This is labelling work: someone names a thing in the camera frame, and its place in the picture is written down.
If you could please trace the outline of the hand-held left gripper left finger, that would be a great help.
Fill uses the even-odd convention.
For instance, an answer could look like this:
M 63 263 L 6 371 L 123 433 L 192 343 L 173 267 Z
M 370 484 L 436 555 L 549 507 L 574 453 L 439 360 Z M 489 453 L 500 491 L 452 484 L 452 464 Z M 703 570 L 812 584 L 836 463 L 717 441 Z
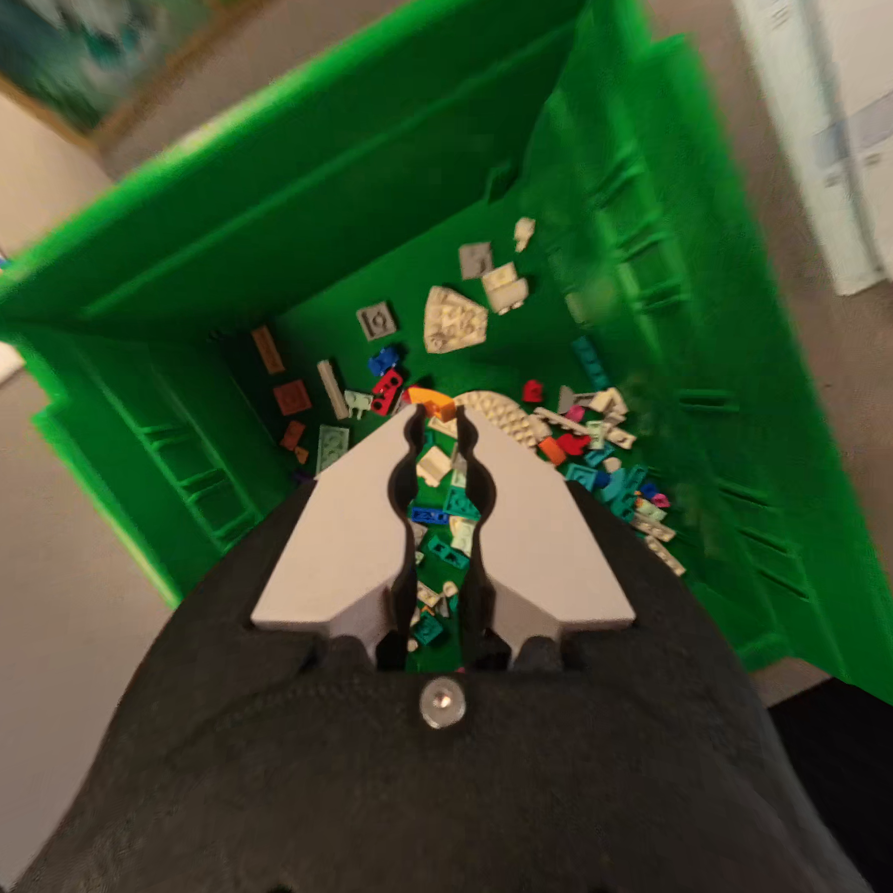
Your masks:
M 321 472 L 251 614 L 263 631 L 352 638 L 375 660 L 408 633 L 415 541 L 408 509 L 425 412 L 405 407 Z

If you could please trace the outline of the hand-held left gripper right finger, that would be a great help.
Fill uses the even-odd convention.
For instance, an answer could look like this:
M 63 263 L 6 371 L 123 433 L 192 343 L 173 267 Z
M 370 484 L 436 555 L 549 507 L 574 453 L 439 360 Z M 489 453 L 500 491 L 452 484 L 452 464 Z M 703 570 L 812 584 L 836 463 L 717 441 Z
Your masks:
M 465 664 L 525 643 L 617 631 L 636 618 L 562 475 L 487 420 L 457 413 L 466 495 L 480 513 L 461 595 Z

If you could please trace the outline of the orange curved lego piece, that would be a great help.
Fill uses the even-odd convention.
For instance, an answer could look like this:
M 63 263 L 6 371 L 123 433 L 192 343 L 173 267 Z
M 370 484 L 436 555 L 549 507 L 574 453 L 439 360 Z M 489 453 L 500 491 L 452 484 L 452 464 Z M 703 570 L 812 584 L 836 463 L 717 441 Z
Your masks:
M 452 397 L 439 391 L 413 386 L 408 387 L 406 399 L 413 405 L 421 406 L 429 419 L 450 422 L 456 417 L 456 405 Z

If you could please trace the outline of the green plastic bin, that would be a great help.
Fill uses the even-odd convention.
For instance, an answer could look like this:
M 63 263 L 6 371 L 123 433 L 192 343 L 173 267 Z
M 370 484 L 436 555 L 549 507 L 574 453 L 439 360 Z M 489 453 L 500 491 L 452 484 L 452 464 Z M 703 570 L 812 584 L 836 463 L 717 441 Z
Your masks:
M 891 702 L 891 592 L 706 74 L 638 2 L 415 2 L 210 122 L 16 257 L 2 340 L 36 424 L 176 608 L 291 493 L 278 380 L 596 390 L 748 669 Z M 285 361 L 267 374 L 250 331 Z

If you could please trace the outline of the white panel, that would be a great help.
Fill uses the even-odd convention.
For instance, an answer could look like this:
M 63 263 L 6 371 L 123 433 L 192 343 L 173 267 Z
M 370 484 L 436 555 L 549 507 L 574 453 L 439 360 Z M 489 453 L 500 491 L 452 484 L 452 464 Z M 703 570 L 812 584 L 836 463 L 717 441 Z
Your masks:
M 887 279 L 856 165 L 818 2 L 735 1 L 733 8 L 834 291 Z

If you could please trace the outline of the framed wall picture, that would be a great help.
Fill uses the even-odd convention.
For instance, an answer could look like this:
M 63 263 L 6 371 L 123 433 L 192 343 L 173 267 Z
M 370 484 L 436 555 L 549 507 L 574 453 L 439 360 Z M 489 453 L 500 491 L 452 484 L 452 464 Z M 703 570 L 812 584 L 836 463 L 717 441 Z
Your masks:
M 3 1 L 2 92 L 91 135 L 240 2 Z

